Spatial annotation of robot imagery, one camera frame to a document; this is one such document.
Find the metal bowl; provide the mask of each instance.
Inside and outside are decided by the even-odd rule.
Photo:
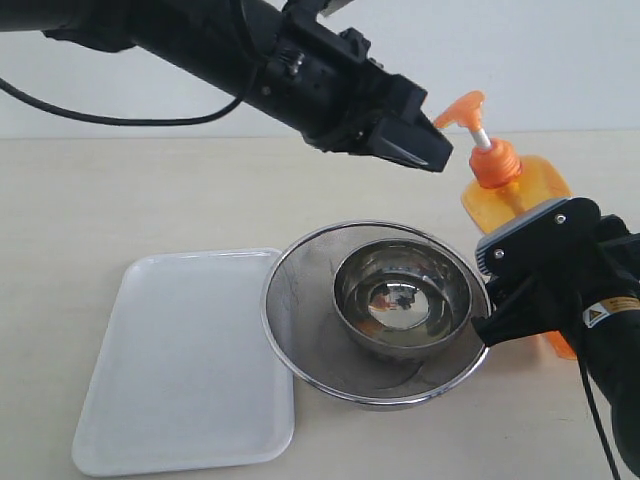
[[[441,244],[369,243],[344,260],[334,301],[348,333],[383,357],[424,360],[442,352],[469,320],[464,264]]]
[[[376,221],[333,225],[300,239],[273,266],[262,296],[266,335],[283,363],[319,390],[376,410],[406,408],[447,392],[487,353],[468,321],[447,348],[427,360],[384,360],[353,341],[334,303],[338,267],[364,245],[389,239],[456,258],[469,285],[469,317],[489,315],[480,277],[452,249],[411,227]]]

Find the white plastic tray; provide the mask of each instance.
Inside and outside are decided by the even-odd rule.
[[[279,252],[160,255],[124,276],[73,442],[91,476],[258,463],[293,435],[260,293]]]

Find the metal strainer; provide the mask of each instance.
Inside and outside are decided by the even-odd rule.
[[[294,374],[335,397],[393,409],[455,387],[482,362],[487,349],[471,322],[437,357],[424,361],[385,361],[352,340],[334,302],[336,272],[358,248],[386,239],[431,246],[455,260],[471,293],[469,317],[489,315],[481,279],[458,254],[411,227],[376,221],[326,227],[289,247],[267,279],[262,308],[271,346]]]

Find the beige tabletop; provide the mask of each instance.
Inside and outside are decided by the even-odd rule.
[[[640,230],[640,133],[507,138]],[[0,142],[0,477],[84,478],[71,442],[122,274],[140,257],[282,249],[373,218],[471,258],[479,234],[459,203],[470,142],[454,141],[440,175],[298,139]],[[296,409],[293,442],[270,463],[149,478],[609,478],[576,364],[537,338],[495,347],[477,374],[421,407],[364,412],[298,382]]]

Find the warning label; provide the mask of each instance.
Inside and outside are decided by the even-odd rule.
[[[607,298],[587,308],[582,314],[582,320],[588,328],[593,328],[614,313],[627,310],[640,310],[640,300],[634,297]]]

